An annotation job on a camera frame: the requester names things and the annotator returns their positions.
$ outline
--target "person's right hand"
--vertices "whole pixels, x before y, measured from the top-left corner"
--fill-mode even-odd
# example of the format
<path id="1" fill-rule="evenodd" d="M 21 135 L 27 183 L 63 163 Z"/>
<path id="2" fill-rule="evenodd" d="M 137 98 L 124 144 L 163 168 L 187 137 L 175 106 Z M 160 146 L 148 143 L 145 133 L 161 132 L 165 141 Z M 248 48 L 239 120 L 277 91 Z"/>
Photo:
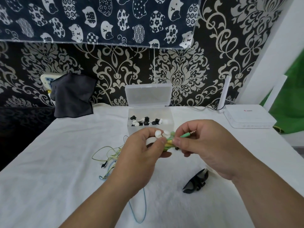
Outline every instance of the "person's right hand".
<path id="1" fill-rule="evenodd" d="M 196 130 L 191 138 L 181 135 Z M 233 135 L 213 120 L 193 120 L 182 124 L 175 132 L 173 144 L 184 153 L 198 154 L 219 175 L 232 180 L 250 169 L 257 159 Z"/>

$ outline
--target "white tablecloth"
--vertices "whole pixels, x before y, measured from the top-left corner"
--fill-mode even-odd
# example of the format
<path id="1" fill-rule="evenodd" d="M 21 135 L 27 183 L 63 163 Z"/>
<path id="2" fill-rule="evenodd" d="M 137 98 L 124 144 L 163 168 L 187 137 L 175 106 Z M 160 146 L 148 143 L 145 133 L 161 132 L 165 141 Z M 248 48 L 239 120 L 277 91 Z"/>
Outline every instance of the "white tablecloth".
<path id="1" fill-rule="evenodd" d="M 304 159 L 275 130 L 234 129 L 223 114 L 209 109 L 171 110 L 175 129 L 193 119 L 219 122 L 304 195 Z M 106 170 L 91 157 L 103 146 L 123 144 L 127 115 L 128 107 L 100 106 L 94 107 L 93 115 L 56 119 L 0 172 L 0 227 L 58 227 L 102 184 L 98 176 Z M 106 151 L 97 157 L 105 157 Z M 253 227 L 234 185 L 216 174 L 210 174 L 199 192 L 182 193 L 188 180 L 204 167 L 197 155 L 184 158 L 173 149 L 172 157 L 157 161 L 145 188 L 145 221 L 138 225 L 127 205 L 117 227 Z M 142 192 L 131 201 L 138 220 L 143 202 Z"/>

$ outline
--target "cat print curtain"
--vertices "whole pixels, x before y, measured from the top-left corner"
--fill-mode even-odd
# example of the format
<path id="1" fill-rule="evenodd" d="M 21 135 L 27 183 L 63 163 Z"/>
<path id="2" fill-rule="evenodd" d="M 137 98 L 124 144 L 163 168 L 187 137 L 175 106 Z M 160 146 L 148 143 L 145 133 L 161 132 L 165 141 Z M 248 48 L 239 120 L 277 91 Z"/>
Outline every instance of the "cat print curtain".
<path id="1" fill-rule="evenodd" d="M 188 48 L 201 0 L 0 0 L 0 40 Z"/>

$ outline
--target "translucent plastic box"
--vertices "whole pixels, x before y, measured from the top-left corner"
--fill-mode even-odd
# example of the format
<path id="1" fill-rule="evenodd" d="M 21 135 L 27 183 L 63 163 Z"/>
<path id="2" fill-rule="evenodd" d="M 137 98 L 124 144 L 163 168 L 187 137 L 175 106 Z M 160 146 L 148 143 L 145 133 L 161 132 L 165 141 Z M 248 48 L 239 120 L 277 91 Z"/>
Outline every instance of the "translucent plastic box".
<path id="1" fill-rule="evenodd" d="M 174 129 L 174 121 L 169 106 L 172 84 L 138 84 L 126 85 L 126 96 L 128 106 L 131 107 L 128 113 L 127 128 L 129 135 L 145 127 L 156 127 L 161 130 L 172 131 Z M 149 117 L 150 121 L 162 119 L 161 125 L 149 126 L 132 126 L 130 117 L 135 115 L 136 120 Z"/>

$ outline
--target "box of earphones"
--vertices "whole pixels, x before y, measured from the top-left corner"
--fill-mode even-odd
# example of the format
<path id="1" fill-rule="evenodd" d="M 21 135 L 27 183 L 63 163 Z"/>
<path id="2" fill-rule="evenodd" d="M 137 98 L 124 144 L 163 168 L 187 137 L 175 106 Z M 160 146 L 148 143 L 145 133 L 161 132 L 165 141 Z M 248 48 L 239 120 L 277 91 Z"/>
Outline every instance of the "box of earphones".
<path id="1" fill-rule="evenodd" d="M 129 112 L 127 128 L 129 135 L 145 127 L 173 131 L 174 121 L 169 107 L 172 84 L 126 85 Z"/>

